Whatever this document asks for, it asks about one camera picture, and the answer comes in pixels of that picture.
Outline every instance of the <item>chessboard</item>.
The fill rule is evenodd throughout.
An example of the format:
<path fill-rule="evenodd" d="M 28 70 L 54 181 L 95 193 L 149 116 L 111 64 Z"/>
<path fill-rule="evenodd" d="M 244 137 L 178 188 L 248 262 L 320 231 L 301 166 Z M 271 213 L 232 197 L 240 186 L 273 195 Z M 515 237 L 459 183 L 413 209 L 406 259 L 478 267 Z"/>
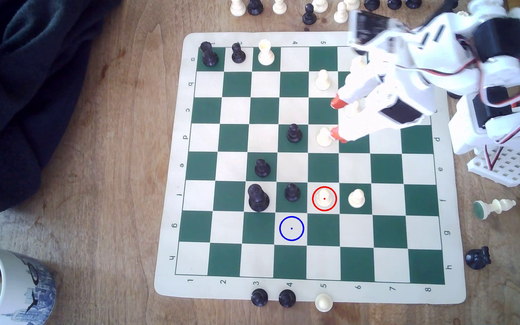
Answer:
<path fill-rule="evenodd" d="M 184 40 L 155 270 L 166 296 L 298 301 L 457 304 L 466 297 L 447 96 L 421 125 L 357 141 L 316 143 L 322 127 L 347 118 L 330 100 L 357 54 L 345 32 L 192 33 Z M 258 62 L 271 41 L 274 62 Z M 218 64 L 202 63 L 208 41 Z M 231 59 L 233 43 L 246 54 Z M 314 86 L 318 71 L 331 85 Z M 286 138 L 295 123 L 303 138 Z M 271 167 L 254 172 L 257 159 Z M 270 204 L 249 206 L 259 184 Z M 284 196 L 288 183 L 299 200 Z M 326 186 L 330 209 L 314 204 Z M 360 188 L 365 204 L 348 195 Z"/>

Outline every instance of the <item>mug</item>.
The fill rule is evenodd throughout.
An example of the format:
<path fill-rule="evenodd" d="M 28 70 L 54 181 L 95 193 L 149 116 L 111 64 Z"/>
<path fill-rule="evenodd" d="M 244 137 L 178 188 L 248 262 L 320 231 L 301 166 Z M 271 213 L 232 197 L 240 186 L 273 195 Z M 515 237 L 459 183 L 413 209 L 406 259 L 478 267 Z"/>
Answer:
<path fill-rule="evenodd" d="M 54 304 L 51 271 L 34 258 L 0 249 L 0 325 L 43 325 Z"/>

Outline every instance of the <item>black pawn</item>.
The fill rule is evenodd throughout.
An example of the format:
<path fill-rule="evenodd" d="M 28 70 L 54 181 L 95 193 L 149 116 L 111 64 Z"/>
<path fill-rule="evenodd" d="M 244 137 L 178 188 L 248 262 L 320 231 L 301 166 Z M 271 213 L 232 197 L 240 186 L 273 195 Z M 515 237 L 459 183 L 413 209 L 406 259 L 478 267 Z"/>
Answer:
<path fill-rule="evenodd" d="M 258 184 L 250 185 L 248 195 L 250 196 L 248 204 L 250 208 L 256 212 L 264 211 L 268 208 L 268 205 L 270 205 L 268 194 L 266 194 Z"/>
<path fill-rule="evenodd" d="M 288 128 L 288 132 L 286 133 L 286 138 L 288 139 L 288 141 L 295 144 L 298 141 L 302 140 L 302 130 L 298 127 L 297 124 L 292 123 L 292 124 L 290 124 L 290 127 Z"/>
<path fill-rule="evenodd" d="M 284 308 L 290 308 L 294 306 L 296 303 L 296 295 L 292 290 L 284 289 L 282 292 L 280 292 L 280 295 L 278 296 L 278 301 L 280 302 L 280 305 Z"/>
<path fill-rule="evenodd" d="M 220 61 L 218 54 L 214 52 L 210 42 L 202 42 L 202 44 L 200 44 L 200 49 L 202 50 L 202 63 L 204 63 L 205 66 L 213 67 L 218 63 L 218 61 Z"/>
<path fill-rule="evenodd" d="M 284 197 L 286 200 L 290 202 L 294 202 L 300 198 L 300 189 L 296 184 L 290 183 L 286 185 L 286 190 L 284 190 Z"/>
<path fill-rule="evenodd" d="M 248 13 L 252 16 L 257 16 L 264 11 L 264 5 L 260 2 L 260 0 L 250 0 L 248 2 Z"/>
<path fill-rule="evenodd" d="M 232 51 L 234 52 L 232 53 L 232 61 L 234 61 L 234 63 L 242 63 L 246 60 L 246 53 L 242 51 L 240 44 L 232 44 Z"/>
<path fill-rule="evenodd" d="M 314 6 L 312 4 L 306 4 L 306 6 L 304 6 L 304 10 L 306 12 L 302 15 L 302 22 L 306 25 L 312 25 L 316 23 L 316 14 L 314 13 Z"/>
<path fill-rule="evenodd" d="M 266 177 L 270 174 L 270 165 L 266 162 L 266 160 L 260 158 L 256 160 L 256 167 L 254 167 L 254 172 L 258 175 L 258 177 Z"/>
<path fill-rule="evenodd" d="M 263 307 L 268 303 L 268 293 L 264 289 L 258 288 L 252 292 L 250 300 L 255 306 Z"/>
<path fill-rule="evenodd" d="M 483 246 L 480 249 L 471 249 L 465 256 L 465 262 L 473 270 L 480 270 L 491 263 L 489 248 Z"/>

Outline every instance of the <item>white chess piece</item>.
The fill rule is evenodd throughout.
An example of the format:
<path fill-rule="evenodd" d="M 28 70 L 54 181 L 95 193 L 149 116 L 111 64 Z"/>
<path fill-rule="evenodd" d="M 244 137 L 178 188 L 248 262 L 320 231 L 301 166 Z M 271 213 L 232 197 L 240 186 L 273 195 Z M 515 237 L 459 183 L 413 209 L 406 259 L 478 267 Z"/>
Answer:
<path fill-rule="evenodd" d="M 246 6 L 244 6 L 244 3 L 242 0 L 232 0 L 232 5 L 230 6 L 230 12 L 236 16 L 240 17 L 244 13 L 246 13 Z"/>
<path fill-rule="evenodd" d="M 322 69 L 318 71 L 318 77 L 316 78 L 316 89 L 326 90 L 330 87 L 330 78 L 328 77 L 328 71 Z"/>
<path fill-rule="evenodd" d="M 348 204 L 353 208 L 361 208 L 365 204 L 365 193 L 357 188 L 348 195 Z"/>
<path fill-rule="evenodd" d="M 272 52 L 272 44 L 267 39 L 263 39 L 258 43 L 260 54 L 258 54 L 258 62 L 262 65 L 270 65 L 274 62 L 274 53 Z"/>
<path fill-rule="evenodd" d="M 327 9 L 328 9 L 327 0 L 313 0 L 312 5 L 314 6 L 314 12 L 317 12 L 317 13 L 327 11 Z"/>
<path fill-rule="evenodd" d="M 344 1 L 340 1 L 338 3 L 338 7 L 336 7 L 336 12 L 334 13 L 334 21 L 339 24 L 344 24 L 348 20 L 348 12 L 346 12 L 346 3 Z"/>
<path fill-rule="evenodd" d="M 314 305 L 316 305 L 316 309 L 326 313 L 332 309 L 332 298 L 328 294 L 321 293 L 314 299 Z"/>
<path fill-rule="evenodd" d="M 286 4 L 284 3 L 284 0 L 276 0 L 274 5 L 272 6 L 272 11 L 274 11 L 275 14 L 283 14 L 286 12 Z"/>

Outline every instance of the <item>black cloth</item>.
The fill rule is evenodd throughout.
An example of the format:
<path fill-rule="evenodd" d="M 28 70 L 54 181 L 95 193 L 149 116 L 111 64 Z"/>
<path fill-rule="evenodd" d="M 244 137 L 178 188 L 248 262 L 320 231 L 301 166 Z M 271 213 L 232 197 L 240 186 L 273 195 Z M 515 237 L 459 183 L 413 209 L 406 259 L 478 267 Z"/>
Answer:
<path fill-rule="evenodd" d="M 37 192 L 119 0 L 0 0 L 0 212 Z"/>

